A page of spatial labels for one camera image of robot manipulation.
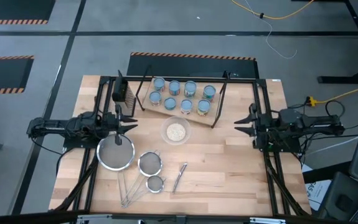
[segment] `paper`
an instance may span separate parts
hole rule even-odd
[[[302,172],[311,171],[312,168],[308,167],[306,164],[303,164]],[[311,184],[305,184],[306,193],[309,198],[310,207],[317,211],[320,207],[321,202],[328,190],[330,180],[322,180]]]

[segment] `jar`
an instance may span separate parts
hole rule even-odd
[[[184,85],[184,96],[188,98],[192,98],[194,97],[196,90],[197,90],[197,84],[193,81],[188,81]]]
[[[155,91],[164,91],[165,90],[165,79],[162,77],[157,77],[154,79],[154,89]]]
[[[200,100],[198,102],[198,114],[199,116],[206,116],[207,113],[209,112],[210,110],[210,102],[209,100]]]
[[[214,99],[215,93],[216,93],[215,87],[213,87],[211,85],[207,85],[204,88],[204,94],[202,95],[202,98],[212,102],[212,100]]]
[[[162,102],[161,93],[158,91],[153,91],[149,94],[149,100],[153,106],[159,106]]]
[[[177,96],[180,94],[180,83],[178,81],[171,81],[169,83],[169,93],[172,96]]]
[[[173,110],[176,107],[176,100],[174,98],[167,98],[165,100],[165,108],[167,110]]]
[[[192,109],[192,102],[189,100],[183,100],[180,105],[180,111],[182,114],[189,114]]]

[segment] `glass bowl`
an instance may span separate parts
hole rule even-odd
[[[171,125],[171,124],[180,124],[181,126],[184,127],[184,129],[186,130],[186,135],[184,136],[184,138],[182,138],[180,141],[173,141],[170,140],[167,136],[167,128]],[[181,117],[178,116],[171,116],[170,118],[168,118],[167,120],[165,120],[161,126],[161,136],[162,138],[169,144],[177,146],[180,144],[185,143],[191,135],[191,127],[190,127],[190,123]]]

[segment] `sieve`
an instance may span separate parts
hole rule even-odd
[[[162,180],[161,177],[157,175],[152,175],[147,178],[145,188],[141,189],[140,191],[136,192],[127,202],[126,204],[122,205],[123,208],[127,208],[133,202],[137,201],[139,198],[144,196],[146,193],[150,192],[153,194],[158,194],[162,192],[164,189],[164,182],[166,179]]]
[[[115,143],[115,136],[116,134],[111,134],[98,143],[97,159],[103,167],[118,172],[117,179],[122,203],[122,195],[126,195],[126,180],[123,170],[128,168],[133,162],[134,145],[128,137],[122,134],[118,135],[118,137],[121,138],[122,144],[117,145]]]
[[[159,151],[143,153],[137,161],[137,166],[139,175],[124,196],[123,202],[121,202],[123,208],[126,208],[136,197],[138,190],[141,184],[146,180],[146,177],[150,178],[151,176],[158,175],[162,170],[162,160],[159,157]]]

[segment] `wooden tabletop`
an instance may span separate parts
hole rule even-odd
[[[83,77],[74,116],[93,110],[99,79],[98,75]],[[281,82],[266,82],[271,108],[286,108]],[[136,91],[138,86],[139,82],[130,82],[133,91]],[[139,93],[141,99],[146,93],[147,87],[144,86],[147,86],[147,83],[144,83]],[[253,102],[251,84],[228,83],[222,115],[216,127],[211,129],[210,126],[190,121],[191,137],[180,146],[165,143],[160,135],[161,125],[168,115],[141,111],[140,107],[136,106],[134,118],[138,120],[138,127],[126,133],[136,150],[135,162],[125,170],[126,184],[130,186],[139,173],[139,155],[158,149],[163,161],[160,176],[166,178],[164,190],[160,194],[148,193],[128,208],[121,208],[117,173],[98,166],[91,212],[272,215],[263,155],[252,148],[250,137],[234,129],[234,121],[247,117],[248,107]],[[311,212],[299,161],[289,153],[281,153],[280,156],[286,187],[303,209]],[[74,149],[62,158],[50,208],[60,205],[77,183],[82,158],[83,149]],[[187,162],[188,166],[176,193],[173,194],[174,182],[184,162]],[[87,185],[82,191],[80,208],[84,207],[86,192]],[[283,213],[281,195],[277,187],[276,197],[279,211]]]

